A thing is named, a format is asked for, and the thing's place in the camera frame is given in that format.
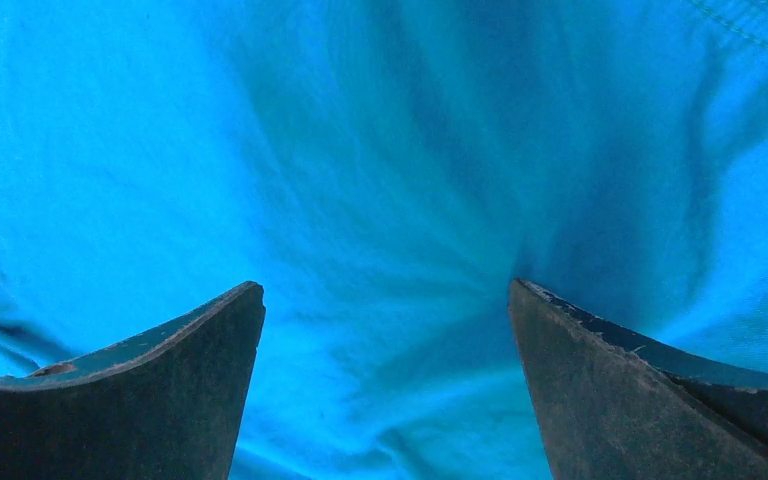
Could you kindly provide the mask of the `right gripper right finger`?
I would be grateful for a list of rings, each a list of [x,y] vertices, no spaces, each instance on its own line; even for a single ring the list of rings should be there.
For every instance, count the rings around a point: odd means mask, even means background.
[[[687,353],[528,281],[509,316],[556,479],[768,479],[768,373]]]

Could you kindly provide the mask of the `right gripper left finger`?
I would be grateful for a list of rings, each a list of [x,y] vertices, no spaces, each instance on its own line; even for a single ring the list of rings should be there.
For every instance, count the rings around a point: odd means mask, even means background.
[[[0,377],[0,479],[225,479],[265,319],[246,282],[93,353]]]

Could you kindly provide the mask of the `blue t shirt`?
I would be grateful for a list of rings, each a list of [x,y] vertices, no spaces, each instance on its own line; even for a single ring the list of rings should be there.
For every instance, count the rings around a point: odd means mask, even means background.
[[[246,280],[235,479],[546,479],[511,280],[768,372],[768,1],[0,1],[0,376]]]

